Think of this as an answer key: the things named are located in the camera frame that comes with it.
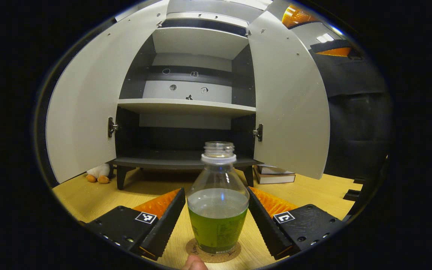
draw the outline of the plastic bottle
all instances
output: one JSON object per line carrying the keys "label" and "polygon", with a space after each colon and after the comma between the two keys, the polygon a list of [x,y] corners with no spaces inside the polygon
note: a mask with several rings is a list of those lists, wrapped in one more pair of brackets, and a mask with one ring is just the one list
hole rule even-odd
{"label": "plastic bottle", "polygon": [[230,142],[206,142],[204,169],[187,192],[194,236],[202,251],[227,253],[235,247],[245,222],[249,193],[234,170]]}

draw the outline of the sticker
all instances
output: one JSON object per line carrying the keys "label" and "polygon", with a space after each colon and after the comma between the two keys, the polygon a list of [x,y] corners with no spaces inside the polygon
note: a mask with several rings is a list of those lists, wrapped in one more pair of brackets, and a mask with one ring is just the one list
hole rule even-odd
{"label": "sticker", "polygon": [[216,254],[223,254],[231,251],[231,249],[225,250],[225,251],[216,251]]}
{"label": "sticker", "polygon": [[280,214],[276,214],[276,215],[274,215],[274,218],[276,218],[277,222],[280,224],[295,219],[293,217],[293,215],[291,215],[289,212],[283,212]]}
{"label": "sticker", "polygon": [[156,215],[141,212],[135,220],[151,224],[156,219]]}

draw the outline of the cabinet shelf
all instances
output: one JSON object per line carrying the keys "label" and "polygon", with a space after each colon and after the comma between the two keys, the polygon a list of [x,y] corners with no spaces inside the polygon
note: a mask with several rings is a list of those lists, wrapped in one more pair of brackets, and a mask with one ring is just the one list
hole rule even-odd
{"label": "cabinet shelf", "polygon": [[214,115],[236,118],[256,113],[252,106],[185,99],[120,99],[118,106],[135,113]]}
{"label": "cabinet shelf", "polygon": [[156,53],[190,53],[229,60],[249,44],[244,36],[197,27],[158,28],[153,33],[153,40]]}
{"label": "cabinet shelf", "polygon": [[[137,149],[108,162],[118,166],[168,170],[199,170],[204,168],[202,151]],[[237,155],[234,167],[262,164],[250,157]]]}

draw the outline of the finger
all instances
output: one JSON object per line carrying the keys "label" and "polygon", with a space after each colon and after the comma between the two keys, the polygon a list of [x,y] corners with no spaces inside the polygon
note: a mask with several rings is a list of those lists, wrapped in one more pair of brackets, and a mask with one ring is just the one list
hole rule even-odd
{"label": "finger", "polygon": [[183,266],[183,268],[181,268],[181,270],[189,270],[190,266],[191,266],[192,263],[195,262],[195,261],[200,261],[200,262],[202,262],[202,260],[201,260],[198,256],[193,255],[193,254],[190,254],[190,255],[187,257],[186,263],[185,263],[185,265]]}
{"label": "finger", "polygon": [[208,270],[202,261],[194,261],[188,270]]}

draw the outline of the stuffed toy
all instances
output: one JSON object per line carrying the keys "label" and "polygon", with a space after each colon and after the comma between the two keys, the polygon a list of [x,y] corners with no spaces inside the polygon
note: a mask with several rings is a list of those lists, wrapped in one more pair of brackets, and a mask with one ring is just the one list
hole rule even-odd
{"label": "stuffed toy", "polygon": [[110,164],[101,164],[87,171],[86,179],[89,182],[109,183],[110,178],[113,177],[113,166]]}

